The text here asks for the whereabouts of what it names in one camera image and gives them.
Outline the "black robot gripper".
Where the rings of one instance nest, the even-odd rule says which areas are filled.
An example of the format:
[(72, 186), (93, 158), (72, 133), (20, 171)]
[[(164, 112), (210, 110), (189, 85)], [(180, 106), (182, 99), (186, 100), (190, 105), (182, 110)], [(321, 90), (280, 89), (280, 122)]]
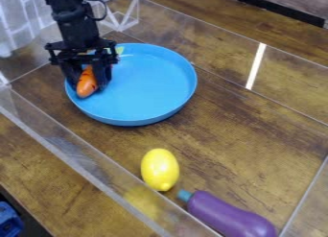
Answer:
[(105, 88), (112, 80), (112, 63), (117, 63), (114, 42), (102, 39), (98, 34), (97, 22), (104, 20), (108, 11), (100, 17), (93, 14), (92, 2), (106, 6), (102, 0), (45, 0), (50, 7), (50, 17), (56, 22), (61, 40), (48, 43), (49, 62), (60, 64), (66, 82), (77, 87), (82, 68), (73, 63), (89, 63), (97, 86)]

